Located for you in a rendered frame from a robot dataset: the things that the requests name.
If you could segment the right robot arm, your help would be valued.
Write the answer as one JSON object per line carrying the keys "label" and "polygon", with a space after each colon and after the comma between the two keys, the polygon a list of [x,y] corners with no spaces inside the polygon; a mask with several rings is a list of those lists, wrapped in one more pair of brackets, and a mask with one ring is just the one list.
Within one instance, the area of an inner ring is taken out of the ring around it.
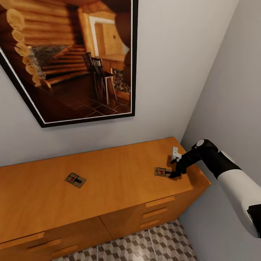
{"label": "right robot arm", "polygon": [[224,151],[208,139],[201,139],[191,151],[181,155],[173,147],[171,164],[177,162],[176,171],[169,177],[186,174],[186,168],[203,160],[214,174],[244,228],[254,237],[261,238],[261,187],[247,176]]}

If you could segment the mousetrap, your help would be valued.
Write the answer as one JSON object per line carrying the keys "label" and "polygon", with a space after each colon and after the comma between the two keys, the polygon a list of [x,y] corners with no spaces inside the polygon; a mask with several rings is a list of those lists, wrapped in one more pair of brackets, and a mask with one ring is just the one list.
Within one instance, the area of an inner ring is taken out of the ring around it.
{"label": "mousetrap", "polygon": [[82,185],[86,182],[86,179],[71,172],[65,179],[65,181],[71,183],[72,185],[81,188]]}
{"label": "mousetrap", "polygon": [[155,167],[155,176],[169,177],[172,173],[174,173],[173,169]]}

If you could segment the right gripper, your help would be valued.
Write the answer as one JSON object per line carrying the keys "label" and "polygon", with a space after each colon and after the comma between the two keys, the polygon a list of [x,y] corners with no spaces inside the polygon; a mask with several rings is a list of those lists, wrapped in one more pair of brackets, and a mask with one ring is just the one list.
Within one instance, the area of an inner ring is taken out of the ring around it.
{"label": "right gripper", "polygon": [[[177,162],[176,159],[173,159],[171,161],[171,164]],[[185,153],[184,155],[182,155],[182,158],[179,160],[179,162],[177,162],[176,165],[176,171],[174,173],[172,173],[169,177],[170,178],[175,178],[175,177],[180,177],[181,173],[182,174],[186,174],[186,168],[193,165],[195,162],[191,161],[188,154]]]}

